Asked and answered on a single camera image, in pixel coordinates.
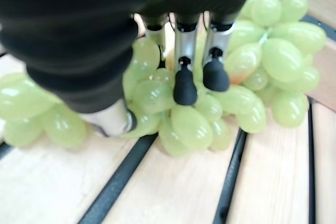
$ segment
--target black rubber tip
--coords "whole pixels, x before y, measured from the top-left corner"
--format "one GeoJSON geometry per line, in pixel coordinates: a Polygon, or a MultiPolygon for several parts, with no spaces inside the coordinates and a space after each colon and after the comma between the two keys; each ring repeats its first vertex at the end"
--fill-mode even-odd
{"type": "Polygon", "coordinates": [[[230,86],[229,76],[218,59],[214,58],[204,66],[203,84],[212,91],[224,92],[228,90],[230,86]]]}
{"type": "Polygon", "coordinates": [[[197,100],[197,90],[193,81],[193,73],[187,66],[176,73],[174,100],[179,105],[193,105],[197,100]]]}
{"type": "Polygon", "coordinates": [[[136,121],[137,117],[134,115],[134,113],[132,111],[130,111],[130,110],[128,110],[128,111],[130,112],[131,117],[132,117],[132,127],[131,127],[130,131],[133,131],[137,126],[137,121],[136,121]]]}

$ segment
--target dark gap between slats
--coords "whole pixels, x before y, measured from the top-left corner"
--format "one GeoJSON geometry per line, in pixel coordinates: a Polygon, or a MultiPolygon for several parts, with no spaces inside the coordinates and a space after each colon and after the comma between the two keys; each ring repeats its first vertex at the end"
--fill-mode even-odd
{"type": "Polygon", "coordinates": [[[315,155],[314,155],[314,130],[313,130],[313,100],[309,99],[308,111],[308,145],[309,145],[309,224],[316,223],[316,192],[315,192],[315,155]]]}
{"type": "Polygon", "coordinates": [[[78,224],[102,223],[157,136],[156,133],[137,141],[78,224]]]}
{"type": "Polygon", "coordinates": [[[6,156],[12,149],[12,146],[6,144],[5,142],[2,142],[0,144],[0,159],[6,156]]]}
{"type": "Polygon", "coordinates": [[[240,161],[244,152],[246,137],[247,133],[239,129],[213,224],[225,224],[226,222],[239,172],[240,161]]]}

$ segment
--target grape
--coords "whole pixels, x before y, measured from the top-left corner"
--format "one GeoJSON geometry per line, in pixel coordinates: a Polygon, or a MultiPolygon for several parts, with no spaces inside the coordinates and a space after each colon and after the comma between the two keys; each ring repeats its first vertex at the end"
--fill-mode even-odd
{"type": "Polygon", "coordinates": [[[314,61],[314,55],[309,54],[309,55],[303,55],[303,61],[306,66],[310,66],[313,64],[314,61]]]}
{"type": "Polygon", "coordinates": [[[211,122],[219,120],[223,113],[221,104],[209,94],[206,94],[201,102],[195,104],[195,109],[211,122]]]}
{"type": "Polygon", "coordinates": [[[249,43],[234,50],[226,59],[224,68],[231,84],[240,84],[253,73],[261,62],[261,45],[249,43]]]}
{"type": "Polygon", "coordinates": [[[272,80],[272,84],[280,89],[288,91],[300,91],[306,93],[315,89],[320,82],[320,73],[314,67],[308,66],[301,77],[291,82],[272,80]]]}
{"type": "Polygon", "coordinates": [[[260,0],[247,0],[239,13],[239,18],[250,19],[252,7],[258,1],[260,0]]]}
{"type": "Polygon", "coordinates": [[[195,81],[194,84],[197,90],[197,100],[195,104],[198,104],[204,99],[205,94],[206,94],[206,88],[204,87],[203,83],[200,81],[195,81]]]}
{"type": "Polygon", "coordinates": [[[279,0],[259,0],[251,8],[253,22],[267,27],[279,21],[281,16],[281,3],[279,0]]]}
{"type": "Polygon", "coordinates": [[[309,9],[308,0],[281,0],[281,4],[281,22],[299,21],[309,9]]]}
{"type": "Polygon", "coordinates": [[[240,128],[247,133],[261,132],[266,126],[266,121],[266,108],[261,99],[256,100],[251,112],[237,115],[240,128]]]}
{"type": "Polygon", "coordinates": [[[160,64],[160,50],[157,44],[148,38],[137,39],[133,43],[132,63],[144,65],[155,71],[160,64]]]}
{"type": "Polygon", "coordinates": [[[153,73],[153,69],[146,65],[131,62],[122,77],[122,87],[126,100],[132,100],[133,91],[138,85],[139,81],[148,79],[153,73]]]}
{"type": "Polygon", "coordinates": [[[193,107],[176,105],[171,110],[174,132],[181,142],[191,150],[204,150],[213,140],[213,132],[208,121],[193,107]]]}
{"type": "Polygon", "coordinates": [[[170,118],[162,120],[159,128],[159,137],[163,147],[171,156],[180,157],[191,152],[182,144],[180,137],[173,130],[170,118]]]}
{"type": "Polygon", "coordinates": [[[303,72],[301,52],[284,39],[268,39],[263,44],[262,65],[274,79],[288,82],[298,79],[303,72]]]}
{"type": "Polygon", "coordinates": [[[289,22],[275,26],[269,38],[282,38],[290,41],[304,55],[316,54],[326,43],[326,32],[316,25],[306,22],[289,22]]]}
{"type": "Polygon", "coordinates": [[[156,70],[153,74],[153,80],[167,82],[171,88],[175,85],[175,76],[173,72],[166,68],[159,68],[156,70]]]}
{"type": "Polygon", "coordinates": [[[243,82],[243,85],[250,90],[256,91],[263,89],[267,83],[268,74],[262,67],[259,67],[243,82]]]}
{"type": "Polygon", "coordinates": [[[214,134],[214,140],[209,148],[213,151],[226,150],[233,140],[232,134],[226,123],[223,119],[219,119],[215,122],[211,122],[211,128],[214,134]]]}
{"type": "Polygon", "coordinates": [[[275,121],[284,127],[298,127],[305,119],[309,104],[300,92],[280,91],[271,103],[275,121]]]}
{"type": "Polygon", "coordinates": [[[1,77],[0,86],[16,81],[22,81],[24,79],[27,79],[27,76],[24,73],[9,73],[1,77]]]}
{"type": "Polygon", "coordinates": [[[154,114],[170,109],[174,104],[173,91],[161,81],[142,81],[133,91],[133,102],[145,114],[154,114]]]}
{"type": "Polygon", "coordinates": [[[228,52],[247,43],[258,42],[264,33],[265,30],[253,22],[249,20],[238,20],[229,40],[228,52]]]}
{"type": "Polygon", "coordinates": [[[265,106],[270,106],[273,97],[278,91],[278,88],[274,87],[271,83],[268,83],[263,89],[255,91],[255,94],[261,98],[265,106]]]}
{"type": "Polygon", "coordinates": [[[169,69],[171,72],[175,71],[175,53],[174,53],[174,49],[170,50],[167,53],[164,65],[165,65],[166,69],[169,69]]]}
{"type": "Polygon", "coordinates": [[[0,117],[22,120],[39,115],[53,106],[44,91],[20,74],[5,77],[0,85],[0,117]]]}
{"type": "Polygon", "coordinates": [[[8,121],[4,128],[4,141],[16,147],[25,146],[35,141],[42,132],[42,125],[36,118],[8,121]]]}
{"type": "Polygon", "coordinates": [[[213,96],[220,102],[223,110],[230,114],[251,112],[257,99],[252,91],[238,85],[231,85],[226,92],[213,92],[213,96]]]}
{"type": "Polygon", "coordinates": [[[65,148],[81,145],[87,134],[84,121],[64,105],[55,105],[41,116],[50,139],[65,148]]]}
{"type": "Polygon", "coordinates": [[[122,138],[140,138],[142,136],[153,134],[158,131],[161,116],[159,113],[146,115],[136,105],[129,104],[129,109],[136,117],[136,127],[129,133],[123,134],[122,138]]]}

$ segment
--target silver metal rod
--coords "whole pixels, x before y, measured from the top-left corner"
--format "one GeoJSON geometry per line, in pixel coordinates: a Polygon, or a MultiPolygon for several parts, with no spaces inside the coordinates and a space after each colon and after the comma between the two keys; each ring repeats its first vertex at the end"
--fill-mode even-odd
{"type": "Polygon", "coordinates": [[[206,36],[206,43],[203,54],[203,66],[212,60],[212,56],[209,53],[214,47],[219,48],[223,52],[223,56],[219,57],[219,61],[224,63],[225,55],[227,53],[227,46],[230,40],[230,36],[234,30],[235,24],[226,31],[218,31],[215,26],[209,25],[208,33],[206,36]]]}
{"type": "Polygon", "coordinates": [[[100,128],[106,136],[120,136],[132,129],[133,118],[124,99],[119,99],[112,106],[90,114],[80,114],[87,122],[100,128]]]}

